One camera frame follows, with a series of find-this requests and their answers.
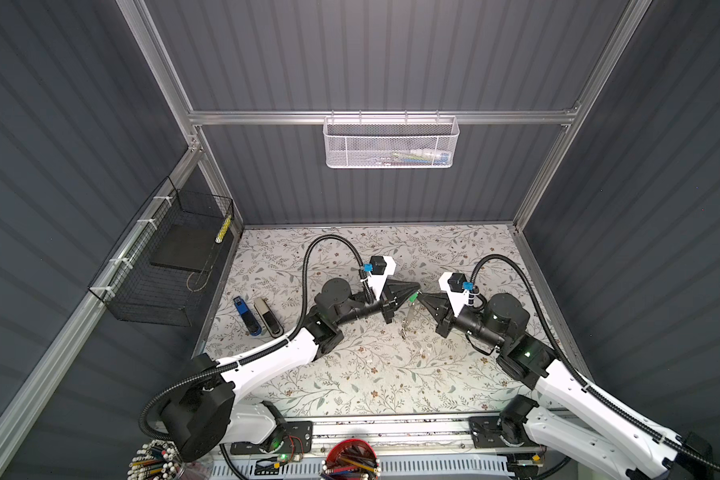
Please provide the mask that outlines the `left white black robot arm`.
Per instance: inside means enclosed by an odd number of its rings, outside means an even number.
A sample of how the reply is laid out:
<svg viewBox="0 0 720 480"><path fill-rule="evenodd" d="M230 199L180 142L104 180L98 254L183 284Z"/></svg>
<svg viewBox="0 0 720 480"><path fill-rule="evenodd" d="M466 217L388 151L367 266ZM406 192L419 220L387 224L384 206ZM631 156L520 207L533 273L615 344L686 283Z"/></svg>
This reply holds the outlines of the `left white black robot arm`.
<svg viewBox="0 0 720 480"><path fill-rule="evenodd" d="M380 295L354 293L341 278L327 281L315 297L303 326L292 340L280 337L248 359L193 360L192 380L168 394L159 411L170 440L185 461L194 461L220 444L245 453L281 448L290 425L270 401L244 400L262 384L330 353L344 338L340 326L396 310L420 289L417 282L388 280Z"/></svg>

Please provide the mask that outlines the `grey strap metal keyring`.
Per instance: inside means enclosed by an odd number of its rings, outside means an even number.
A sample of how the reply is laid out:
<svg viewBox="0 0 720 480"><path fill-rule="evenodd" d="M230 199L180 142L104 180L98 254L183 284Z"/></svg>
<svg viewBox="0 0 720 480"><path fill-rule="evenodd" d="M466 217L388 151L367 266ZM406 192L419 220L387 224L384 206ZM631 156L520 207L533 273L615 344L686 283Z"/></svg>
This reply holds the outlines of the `grey strap metal keyring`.
<svg viewBox="0 0 720 480"><path fill-rule="evenodd" d="M410 340L415 335L415 320L418 314L418 301L408 302L407 312L400 325L400 336L402 340Z"/></svg>

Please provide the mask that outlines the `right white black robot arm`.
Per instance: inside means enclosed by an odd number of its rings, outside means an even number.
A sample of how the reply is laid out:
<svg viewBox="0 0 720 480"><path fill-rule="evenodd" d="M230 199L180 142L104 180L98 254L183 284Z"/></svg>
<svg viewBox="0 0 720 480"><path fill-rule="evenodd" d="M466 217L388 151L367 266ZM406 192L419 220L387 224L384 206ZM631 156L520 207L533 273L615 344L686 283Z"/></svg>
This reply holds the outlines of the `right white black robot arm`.
<svg viewBox="0 0 720 480"><path fill-rule="evenodd" d="M458 330L496 352L499 368L565 407L572 422L540 400L518 395L501 411L497 427L510 446L533 442L550 447L611 479L711 479L711 446L679 436L605 392L566 366L561 354L526 331L530 314L506 293L476 307L468 292L420 294L419 302L443 337Z"/></svg>

